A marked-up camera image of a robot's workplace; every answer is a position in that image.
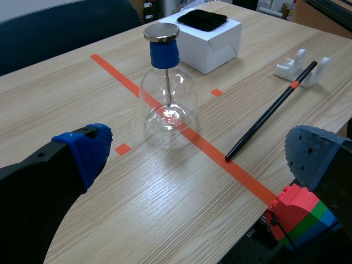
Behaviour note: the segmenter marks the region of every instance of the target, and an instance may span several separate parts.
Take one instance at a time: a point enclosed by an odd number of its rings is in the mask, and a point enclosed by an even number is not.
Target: white holder
[[[305,49],[300,49],[294,60],[287,58],[283,64],[277,64],[274,74],[283,79],[294,81],[304,70],[303,63],[305,61],[306,52]],[[324,76],[329,61],[329,58],[322,59],[316,71],[310,73],[304,81],[300,83],[300,86],[307,88],[320,81]]]

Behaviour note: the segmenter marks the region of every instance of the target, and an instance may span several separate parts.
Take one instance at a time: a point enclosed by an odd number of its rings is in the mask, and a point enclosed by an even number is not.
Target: glass dome
[[[140,86],[140,100],[141,114],[147,126],[153,129],[182,131],[196,120],[194,80],[180,65],[148,71]]]

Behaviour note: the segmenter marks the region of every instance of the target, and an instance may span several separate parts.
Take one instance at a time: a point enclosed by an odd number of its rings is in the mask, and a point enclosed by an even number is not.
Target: black sponge
[[[193,10],[180,16],[177,21],[202,31],[212,31],[227,21],[227,16],[204,10]]]

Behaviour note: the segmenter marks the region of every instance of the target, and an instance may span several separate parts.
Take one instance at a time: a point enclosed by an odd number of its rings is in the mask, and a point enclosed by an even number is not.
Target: colorful building block
[[[324,215],[321,219],[314,224],[309,230],[307,230],[304,234],[302,234],[299,238],[294,240],[294,244],[297,248],[300,248],[307,244],[308,242],[312,241],[315,237],[319,234],[323,233],[327,230],[331,225],[336,222],[335,216],[332,214],[330,210],[326,210]],[[292,245],[289,243],[287,248],[291,251],[294,251]]]
[[[312,212],[308,214],[302,222],[300,222],[291,232],[288,233],[292,241],[296,241],[299,237],[305,234],[309,229],[311,229],[316,223],[322,221],[323,215],[328,211],[328,208],[319,201],[317,205],[313,208]],[[288,246],[290,242],[285,237],[281,240],[281,242]]]
[[[309,192],[307,188],[301,188],[296,184],[286,186],[282,193],[269,206],[266,222],[270,225],[274,236],[278,240],[282,240],[285,235],[279,226],[271,224],[272,217],[269,211],[272,211],[277,221],[289,234],[312,212],[318,202],[319,199],[312,192]],[[313,224],[314,218],[309,218],[298,230],[307,230]]]

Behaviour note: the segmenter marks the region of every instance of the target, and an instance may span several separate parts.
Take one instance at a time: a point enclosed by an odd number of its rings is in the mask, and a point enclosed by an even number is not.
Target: black pen
[[[268,120],[277,108],[289,97],[290,94],[299,86],[299,84],[308,76],[308,74],[318,65],[316,61],[311,62],[309,66],[291,83],[284,93],[275,101],[273,105],[259,118],[259,120],[247,131],[246,134],[236,143],[236,145],[226,155],[225,160],[229,161],[248,140],[259,130],[259,128]]]

